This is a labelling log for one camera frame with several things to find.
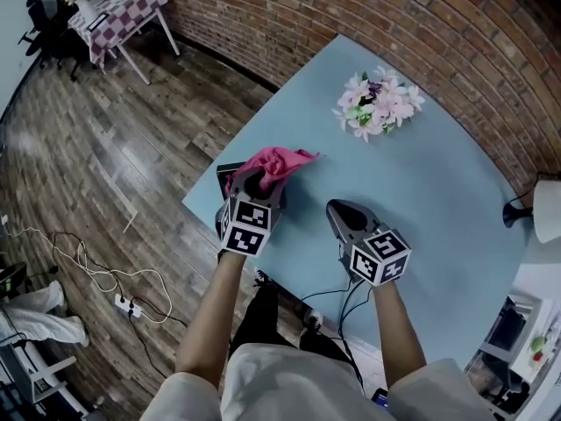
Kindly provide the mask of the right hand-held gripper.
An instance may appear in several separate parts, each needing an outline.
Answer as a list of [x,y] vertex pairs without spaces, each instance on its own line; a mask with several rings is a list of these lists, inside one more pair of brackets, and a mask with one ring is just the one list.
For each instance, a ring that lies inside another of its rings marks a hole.
[[337,238],[348,240],[355,232],[372,232],[353,241],[341,253],[339,262],[352,282],[365,281],[373,287],[397,280],[404,274],[411,249],[396,229],[380,224],[365,206],[344,199],[331,199],[326,215]]

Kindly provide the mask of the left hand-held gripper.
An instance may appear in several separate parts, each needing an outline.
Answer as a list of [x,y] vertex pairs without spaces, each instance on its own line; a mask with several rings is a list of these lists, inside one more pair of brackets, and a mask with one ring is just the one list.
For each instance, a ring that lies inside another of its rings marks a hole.
[[287,179],[272,182],[262,191],[267,207],[238,198],[239,195],[255,197],[255,185],[252,182],[257,173],[257,168],[236,173],[228,191],[229,197],[217,213],[217,233],[221,248],[252,258],[261,255],[279,221],[281,213],[273,208],[287,206]]

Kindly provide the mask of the pink cloth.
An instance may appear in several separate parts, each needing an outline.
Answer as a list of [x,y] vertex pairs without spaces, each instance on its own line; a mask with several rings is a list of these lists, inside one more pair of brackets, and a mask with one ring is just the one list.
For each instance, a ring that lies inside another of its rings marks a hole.
[[259,179],[256,184],[250,185],[248,193],[250,196],[268,196],[274,184],[288,178],[299,168],[317,159],[319,155],[320,153],[312,154],[303,149],[292,151],[280,146],[262,148],[227,177],[225,190],[228,192],[234,190],[233,182],[238,175],[256,169],[259,172]]

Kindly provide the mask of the black keypad device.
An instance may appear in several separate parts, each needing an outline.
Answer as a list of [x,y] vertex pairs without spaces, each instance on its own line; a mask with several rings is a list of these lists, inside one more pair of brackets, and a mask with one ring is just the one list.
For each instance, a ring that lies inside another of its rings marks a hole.
[[[224,201],[226,201],[229,197],[228,191],[230,190],[230,185],[233,176],[236,173],[239,173],[239,169],[243,166],[243,163],[229,163],[217,166],[216,176],[218,180],[218,185],[220,188],[220,192]],[[237,198],[240,198],[242,201],[250,201],[250,197],[246,197],[245,195],[239,195]]]

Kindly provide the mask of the person's left forearm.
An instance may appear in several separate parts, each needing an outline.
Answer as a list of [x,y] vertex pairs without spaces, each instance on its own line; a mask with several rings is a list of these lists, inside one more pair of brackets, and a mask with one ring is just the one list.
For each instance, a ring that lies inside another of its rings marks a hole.
[[219,387],[245,256],[224,253],[176,353],[175,371]]

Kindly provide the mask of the person's right forearm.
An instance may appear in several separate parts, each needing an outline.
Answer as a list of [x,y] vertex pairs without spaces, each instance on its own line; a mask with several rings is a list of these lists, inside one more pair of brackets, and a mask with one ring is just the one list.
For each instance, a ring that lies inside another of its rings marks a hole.
[[373,288],[387,387],[427,365],[423,349],[394,282]]

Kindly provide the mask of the checkered cloth table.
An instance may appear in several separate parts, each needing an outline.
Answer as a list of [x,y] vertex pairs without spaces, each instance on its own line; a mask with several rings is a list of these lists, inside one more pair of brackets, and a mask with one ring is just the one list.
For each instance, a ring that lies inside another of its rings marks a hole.
[[89,0],[96,8],[97,16],[102,12],[109,14],[93,32],[89,32],[87,24],[79,12],[75,13],[67,22],[69,28],[74,29],[83,39],[89,49],[89,62],[99,68],[104,68],[106,56],[115,57],[119,51],[129,62],[139,78],[148,85],[150,81],[137,66],[124,48],[125,42],[133,34],[139,33],[146,24],[157,19],[163,28],[167,39],[176,55],[180,54],[173,35],[163,16],[162,7],[169,0],[124,0],[114,4],[111,0]]

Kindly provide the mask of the pink flowers in white pot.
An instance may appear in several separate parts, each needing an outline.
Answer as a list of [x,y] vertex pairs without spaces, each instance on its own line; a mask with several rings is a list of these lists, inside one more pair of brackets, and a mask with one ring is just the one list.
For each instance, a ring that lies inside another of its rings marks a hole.
[[425,98],[416,85],[407,85],[392,69],[377,67],[374,76],[354,74],[331,112],[346,132],[368,142],[389,134],[423,110]]

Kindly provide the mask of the person's white shirt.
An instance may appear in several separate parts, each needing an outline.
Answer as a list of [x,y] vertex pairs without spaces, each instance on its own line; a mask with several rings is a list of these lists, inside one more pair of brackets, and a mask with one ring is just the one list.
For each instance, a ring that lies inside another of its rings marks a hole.
[[139,421],[496,421],[452,359],[400,379],[382,408],[351,365],[288,346],[245,344],[224,392],[203,378],[167,378]]

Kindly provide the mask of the white shade table lamp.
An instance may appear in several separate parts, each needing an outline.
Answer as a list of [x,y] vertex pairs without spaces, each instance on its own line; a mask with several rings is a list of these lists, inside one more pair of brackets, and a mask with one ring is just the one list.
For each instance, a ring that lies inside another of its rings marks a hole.
[[517,209],[511,202],[504,205],[502,220],[507,228],[522,218],[533,219],[540,243],[546,244],[561,238],[561,181],[537,181],[531,208]]

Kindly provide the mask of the white shelf unit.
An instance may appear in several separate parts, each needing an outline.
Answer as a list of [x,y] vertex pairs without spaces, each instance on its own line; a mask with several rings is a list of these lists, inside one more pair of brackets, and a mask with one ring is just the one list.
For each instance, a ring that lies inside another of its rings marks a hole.
[[465,373],[493,421],[561,421],[561,264],[521,266]]

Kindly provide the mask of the black office chair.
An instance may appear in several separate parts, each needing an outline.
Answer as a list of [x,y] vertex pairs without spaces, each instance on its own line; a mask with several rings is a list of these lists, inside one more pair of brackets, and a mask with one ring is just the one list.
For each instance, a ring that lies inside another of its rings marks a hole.
[[18,44],[20,45],[22,42],[27,43],[29,46],[27,47],[25,55],[31,57],[39,50],[45,50],[49,47],[53,24],[47,17],[42,0],[27,0],[26,8],[32,21],[31,34],[35,33],[36,36],[32,38],[25,32],[18,41]]
[[72,58],[75,65],[70,73],[70,80],[75,82],[75,75],[82,63],[89,61],[89,49],[78,33],[64,27],[62,23],[54,19],[48,19],[40,28],[40,55],[39,67],[44,67],[48,59],[57,60],[57,68],[61,70],[61,62]]

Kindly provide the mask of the white vase with flowers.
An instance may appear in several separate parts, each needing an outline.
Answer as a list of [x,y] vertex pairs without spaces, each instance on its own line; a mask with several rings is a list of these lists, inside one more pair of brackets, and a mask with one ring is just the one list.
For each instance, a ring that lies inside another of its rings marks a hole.
[[85,22],[87,24],[92,23],[96,17],[96,8],[91,4],[89,0],[63,0],[67,5],[76,5],[79,12],[82,14]]

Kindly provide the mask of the black rounded shell object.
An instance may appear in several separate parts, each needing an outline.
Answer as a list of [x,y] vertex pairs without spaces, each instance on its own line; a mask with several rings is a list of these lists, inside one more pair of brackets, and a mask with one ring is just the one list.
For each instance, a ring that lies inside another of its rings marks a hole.
[[0,270],[0,299],[14,297],[25,282],[27,264],[18,262]]

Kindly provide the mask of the white frame table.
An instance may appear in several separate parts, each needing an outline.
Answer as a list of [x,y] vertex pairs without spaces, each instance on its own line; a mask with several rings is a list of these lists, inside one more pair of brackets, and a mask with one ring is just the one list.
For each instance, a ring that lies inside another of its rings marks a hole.
[[85,420],[90,411],[67,388],[67,382],[57,373],[73,366],[77,359],[69,357],[47,365],[39,350],[31,342],[0,346],[0,364],[14,381],[23,398],[37,406],[52,396],[60,396],[79,419]]

